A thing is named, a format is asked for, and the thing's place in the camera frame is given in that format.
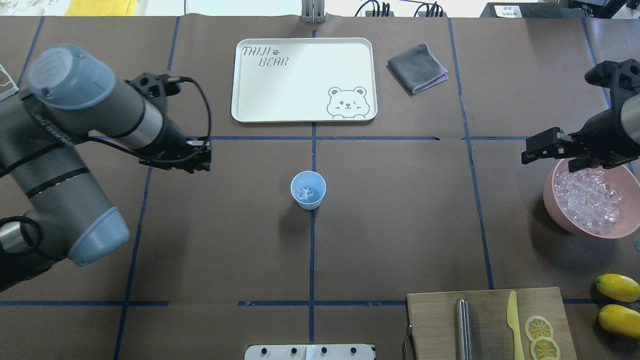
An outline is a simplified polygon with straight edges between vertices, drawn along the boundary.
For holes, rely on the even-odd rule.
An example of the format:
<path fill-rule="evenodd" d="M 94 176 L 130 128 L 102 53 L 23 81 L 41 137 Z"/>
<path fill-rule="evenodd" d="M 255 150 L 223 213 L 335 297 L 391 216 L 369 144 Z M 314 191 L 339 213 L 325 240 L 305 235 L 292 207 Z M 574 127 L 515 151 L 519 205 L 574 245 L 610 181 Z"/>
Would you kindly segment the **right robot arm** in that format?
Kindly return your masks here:
<path fill-rule="evenodd" d="M 528 137 L 521 163 L 567 158 L 570 173 L 624 166 L 639 159 L 639 125 L 639 96 L 634 95 L 593 116 L 577 132 L 567 134 L 555 126 Z"/>

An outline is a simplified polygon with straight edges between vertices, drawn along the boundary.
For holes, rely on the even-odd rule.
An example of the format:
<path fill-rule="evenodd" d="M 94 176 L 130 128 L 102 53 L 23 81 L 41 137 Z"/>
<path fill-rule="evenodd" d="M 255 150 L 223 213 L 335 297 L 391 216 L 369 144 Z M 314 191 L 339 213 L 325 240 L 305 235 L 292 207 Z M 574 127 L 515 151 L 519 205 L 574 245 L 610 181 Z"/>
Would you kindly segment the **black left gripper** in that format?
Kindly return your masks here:
<path fill-rule="evenodd" d="M 155 159 L 139 159 L 143 166 L 171 171 L 182 170 L 189 174 L 198 171 L 194 166 L 208 163 L 211 169 L 211 141 L 208 138 L 188 139 L 173 120 L 166 118 L 157 137 L 147 146 L 147 157 Z"/>

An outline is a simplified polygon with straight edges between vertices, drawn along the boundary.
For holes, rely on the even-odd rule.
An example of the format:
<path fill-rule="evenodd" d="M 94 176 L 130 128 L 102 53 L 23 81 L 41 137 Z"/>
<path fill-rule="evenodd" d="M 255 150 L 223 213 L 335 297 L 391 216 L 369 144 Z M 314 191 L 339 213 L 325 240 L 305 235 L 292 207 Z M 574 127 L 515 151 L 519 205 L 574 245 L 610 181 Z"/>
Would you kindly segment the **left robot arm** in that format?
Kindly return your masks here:
<path fill-rule="evenodd" d="M 210 170 L 212 116 L 206 135 L 190 140 L 167 114 L 167 99 L 183 83 L 198 86 L 167 73 L 121 79 L 73 44 L 34 60 L 26 86 L 1 101 L 1 175 L 14 178 L 32 204 L 1 219 L 2 291 L 66 259 L 93 264 L 130 239 L 77 145 L 103 144 L 162 170 Z"/>

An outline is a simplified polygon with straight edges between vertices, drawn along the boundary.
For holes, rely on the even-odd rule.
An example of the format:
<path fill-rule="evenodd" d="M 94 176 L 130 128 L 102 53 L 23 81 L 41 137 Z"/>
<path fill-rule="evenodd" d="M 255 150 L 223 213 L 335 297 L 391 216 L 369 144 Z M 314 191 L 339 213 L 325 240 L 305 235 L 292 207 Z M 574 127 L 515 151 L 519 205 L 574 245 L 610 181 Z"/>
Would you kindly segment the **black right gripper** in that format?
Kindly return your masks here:
<path fill-rule="evenodd" d="M 576 143 L 582 148 L 580 155 L 575 155 Z M 599 167 L 611 170 L 638 160 L 639 156 L 632 156 L 632 141 L 622 130 L 619 114 L 610 108 L 590 118 L 570 136 L 561 128 L 552 127 L 528 137 L 521 164 L 546 158 L 567 158 L 567 170 L 578 173 Z"/>

